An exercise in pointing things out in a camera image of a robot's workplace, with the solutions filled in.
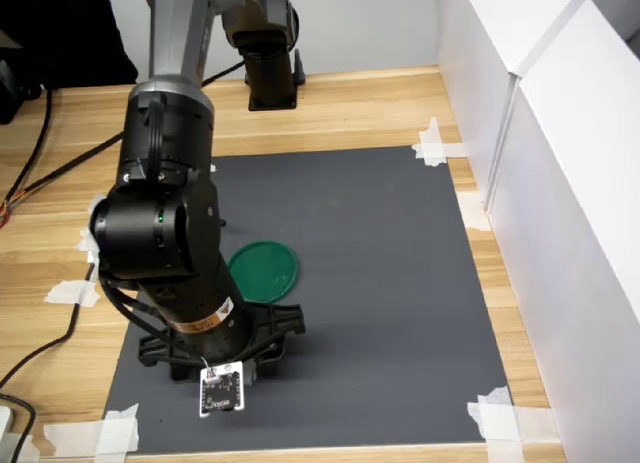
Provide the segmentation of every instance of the second robotic arm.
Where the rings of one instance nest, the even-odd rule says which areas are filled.
[[[233,11],[239,19],[257,1],[152,0],[151,78],[129,96],[116,183],[91,217],[105,294],[132,321],[137,317],[125,306],[167,325],[143,338],[139,359],[168,362],[174,379],[193,377],[201,359],[277,359],[284,335],[305,331],[297,305],[245,303],[219,250],[217,190],[209,174],[214,112],[200,85],[214,15]],[[252,19],[255,11],[230,34],[241,52],[263,54],[262,45],[272,48],[271,36],[258,48],[242,44],[248,41],[242,28],[259,20]],[[288,55],[289,40],[277,41],[286,41]],[[260,78],[249,75],[252,82]],[[142,291],[151,306],[121,287]]]

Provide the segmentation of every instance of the gray mat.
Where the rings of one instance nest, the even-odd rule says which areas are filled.
[[[243,412],[198,417],[197,384],[136,359],[107,402],[139,403],[139,453],[483,441],[467,402],[507,384],[446,165],[409,148],[217,158],[222,252],[290,246],[307,334]]]

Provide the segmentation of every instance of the green lid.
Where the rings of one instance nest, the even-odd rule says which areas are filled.
[[[247,302],[269,304],[284,298],[295,284],[298,260],[281,243],[256,241],[233,255],[229,270]]]

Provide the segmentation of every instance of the black cable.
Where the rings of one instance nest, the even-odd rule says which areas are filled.
[[[85,281],[89,281],[89,278],[91,278],[91,273],[93,273],[94,267],[95,265],[93,263],[89,265],[87,274],[84,277]],[[33,358],[38,356],[40,353],[47,351],[49,348],[59,345],[60,343],[63,343],[67,341],[69,338],[71,338],[71,336],[73,335],[76,329],[79,312],[80,312],[80,302],[76,302],[76,304],[73,305],[73,310],[71,311],[71,320],[69,321],[69,327],[67,328],[66,333],[62,335],[60,338],[56,338],[55,340],[47,343],[46,345],[41,346],[37,350],[32,351],[27,356],[25,356],[22,360],[20,360],[18,364],[13,368],[11,368],[11,370],[9,370],[9,373],[7,373],[4,378],[2,378],[2,381],[0,381],[0,389],[2,389],[4,385],[7,384],[7,382],[20,370],[20,368],[22,368],[24,365],[29,363],[29,361],[31,361]],[[20,435],[20,439],[18,440],[18,443],[15,449],[13,450],[13,457],[11,458],[11,463],[15,463],[18,461],[18,457],[20,456],[20,451],[22,451],[22,446],[24,445],[24,442],[27,439],[27,436],[29,435],[29,433],[31,432],[31,429],[33,428],[33,423],[36,420],[36,410],[29,403],[19,398],[16,398],[15,396],[0,394],[0,400],[6,400],[12,403],[15,403],[16,405],[23,407],[25,410],[29,412],[29,422],[27,423],[27,426],[25,427],[24,431]]]
[[[24,442],[26,441],[27,436],[29,436],[29,433],[31,433],[33,424],[36,421],[36,410],[29,403],[27,403],[24,400],[21,400],[20,398],[16,398],[15,396],[0,394],[0,400],[6,400],[6,401],[10,401],[11,403],[15,403],[16,405],[21,406],[22,408],[24,408],[29,412],[29,421],[27,422],[27,426],[25,427],[24,431],[20,435],[20,438],[18,439],[18,443],[16,443],[16,447],[13,450],[13,456],[11,457],[11,461],[10,461],[10,463],[17,463],[18,458],[20,457],[20,452],[22,451]]]
[[[115,307],[116,310],[118,310],[122,314],[122,316],[124,316],[131,323],[136,325],[138,328],[146,331],[151,336],[165,342],[170,347],[176,350],[183,351],[189,356],[192,356],[199,360],[204,360],[204,356],[202,355],[202,353],[200,353],[198,350],[196,350],[192,346],[183,344],[183,343],[180,343],[179,341],[174,340],[173,338],[165,335],[162,331],[155,328],[153,325],[150,325],[149,323],[144,321],[142,318],[140,318],[138,315],[136,315],[132,311],[129,311],[127,307],[124,305],[127,299],[133,299],[133,298],[125,295],[119,289],[111,286],[107,280],[100,278],[100,284],[102,285],[102,291],[104,291],[105,296],[109,299],[109,301],[111,301],[111,304]]]
[[[117,143],[118,141],[120,141],[122,139],[122,135],[123,134],[124,134],[124,132],[121,131],[117,135],[114,135],[111,138],[109,138],[104,143],[100,143],[98,146],[96,146],[94,148],[91,148],[89,151],[86,151],[86,152],[82,153],[81,155],[76,156],[73,160],[65,163],[64,165],[62,165],[57,170],[53,170],[48,175],[43,176],[39,180],[34,181],[33,183],[31,183],[29,186],[27,186],[24,189],[24,191],[26,193],[29,193],[29,192],[31,192],[31,191],[33,191],[33,190],[35,190],[35,189],[37,189],[37,188],[39,188],[41,186],[46,185],[47,183],[52,182],[56,178],[64,175],[65,173],[69,172],[70,170],[74,169],[76,166],[84,163],[85,161],[87,161],[90,158],[93,158],[98,153],[102,153],[107,148],[113,146],[115,143]]]
[[[227,76],[229,73],[233,73],[234,71],[236,71],[238,68],[242,68],[244,66],[244,61],[241,61],[240,63],[236,63],[235,65],[233,65],[230,68],[227,68],[224,71],[221,71],[220,73],[216,73],[215,75],[213,75],[210,78],[207,78],[206,80],[204,80],[202,82],[202,86],[209,86],[211,83],[213,83],[214,81],[216,81],[217,79],[222,78],[223,76]]]
[[[94,266],[95,265],[93,263],[89,265],[89,270],[87,271],[87,274],[84,277],[85,281],[89,281],[89,278],[91,277],[91,273],[93,272]],[[20,368],[22,368],[24,365],[29,363],[29,361],[31,361],[33,358],[38,356],[40,353],[47,351],[49,348],[59,345],[60,343],[63,343],[67,341],[69,338],[71,338],[71,335],[73,335],[73,332],[76,329],[76,323],[78,322],[79,312],[80,312],[80,302],[73,305],[73,310],[71,311],[71,320],[69,321],[69,327],[67,328],[67,332],[64,335],[62,335],[60,338],[56,338],[55,340],[47,343],[44,346],[41,346],[37,350],[34,350],[31,353],[29,353],[27,356],[25,356],[16,366],[14,366],[11,370],[9,370],[9,373],[7,373],[5,377],[2,379],[2,381],[0,381],[0,389],[2,389],[4,385],[7,384],[7,382],[13,377],[13,375],[15,375],[20,370]]]
[[[7,196],[4,197],[5,201],[7,202],[9,202],[11,200],[11,197],[16,193],[16,191],[18,191],[18,188],[20,188],[22,181],[27,177],[27,175],[31,171],[31,168],[33,167],[33,164],[38,158],[38,155],[40,154],[40,150],[42,149],[42,145],[44,144],[44,141],[45,141],[45,136],[47,135],[47,131],[49,130],[49,122],[51,121],[52,100],[53,100],[53,90],[51,88],[48,88],[47,89],[47,109],[45,110],[45,113],[44,113],[44,122],[42,123],[42,129],[40,130],[40,134],[38,135],[36,146],[33,148],[33,151],[31,152],[31,156],[29,157],[24,167],[22,168],[22,171],[18,175],[18,178],[16,179],[15,183],[7,193]]]

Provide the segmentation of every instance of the masking tape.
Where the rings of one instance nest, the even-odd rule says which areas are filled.
[[[478,395],[467,411],[487,442],[489,463],[524,463],[523,443],[560,443],[551,410],[512,406],[506,386]]]
[[[423,159],[426,166],[438,166],[447,162],[447,158],[465,158],[464,145],[462,143],[443,144],[440,137],[438,119],[431,118],[429,128],[418,133],[420,143],[411,148],[416,152],[416,159]]]
[[[0,461],[11,461],[13,451],[20,439],[17,433],[5,433],[0,440]],[[33,445],[33,435],[27,436],[27,439],[22,445],[20,450],[20,456],[18,456],[19,463],[38,463],[40,460],[40,451]]]
[[[465,228],[491,231],[491,224],[484,211],[479,191],[457,191],[456,197]]]
[[[44,301],[46,303],[58,303],[92,308],[100,298],[96,293],[95,281],[71,280],[61,281],[51,288]]]
[[[138,450],[137,411],[135,404],[125,411],[108,411],[100,421],[44,425],[44,436],[55,447],[55,457],[121,463],[127,453]]]

